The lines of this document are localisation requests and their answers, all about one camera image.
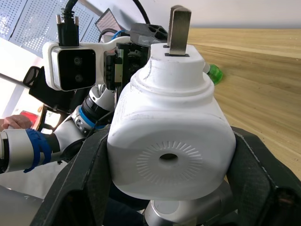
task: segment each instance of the camera lens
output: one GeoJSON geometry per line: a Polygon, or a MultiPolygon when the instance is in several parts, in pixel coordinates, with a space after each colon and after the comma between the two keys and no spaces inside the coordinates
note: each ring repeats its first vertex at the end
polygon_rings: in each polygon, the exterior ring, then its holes
{"type": "Polygon", "coordinates": [[[77,56],[77,57],[74,58],[74,64],[76,66],[81,66],[82,63],[83,63],[83,59],[80,58],[79,56],[77,56]]]}
{"type": "Polygon", "coordinates": [[[83,81],[83,76],[81,76],[80,74],[77,74],[75,76],[75,81],[78,82],[78,83],[82,82],[83,81]]]}

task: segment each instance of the wooden surface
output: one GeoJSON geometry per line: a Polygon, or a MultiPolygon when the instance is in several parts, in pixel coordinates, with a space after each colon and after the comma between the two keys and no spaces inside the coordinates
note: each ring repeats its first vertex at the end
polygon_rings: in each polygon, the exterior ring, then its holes
{"type": "Polygon", "coordinates": [[[224,73],[215,98],[301,179],[301,30],[192,28],[189,44],[224,73]]]}

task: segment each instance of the person's hand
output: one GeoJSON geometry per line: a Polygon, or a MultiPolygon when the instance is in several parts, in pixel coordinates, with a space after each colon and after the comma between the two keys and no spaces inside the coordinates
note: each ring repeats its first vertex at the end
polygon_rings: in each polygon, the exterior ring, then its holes
{"type": "Polygon", "coordinates": [[[8,129],[9,126],[14,129],[27,129],[32,126],[32,122],[24,115],[12,115],[4,119],[2,128],[8,129]]]}

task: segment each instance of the green object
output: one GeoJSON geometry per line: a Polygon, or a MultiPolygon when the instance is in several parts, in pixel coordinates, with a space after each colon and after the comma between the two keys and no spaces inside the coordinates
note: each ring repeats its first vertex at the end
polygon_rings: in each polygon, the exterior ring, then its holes
{"type": "Polygon", "coordinates": [[[208,76],[213,81],[214,85],[222,80],[222,71],[216,65],[210,65],[208,76]]]}

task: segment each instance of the red object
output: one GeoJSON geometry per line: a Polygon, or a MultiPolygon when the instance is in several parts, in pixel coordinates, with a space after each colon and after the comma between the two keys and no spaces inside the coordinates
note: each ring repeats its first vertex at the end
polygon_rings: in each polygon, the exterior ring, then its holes
{"type": "Polygon", "coordinates": [[[29,118],[29,120],[32,122],[32,125],[35,124],[35,122],[38,118],[38,116],[36,114],[30,113],[30,112],[27,112],[27,111],[21,111],[20,114],[26,116],[27,118],[29,118]]]}

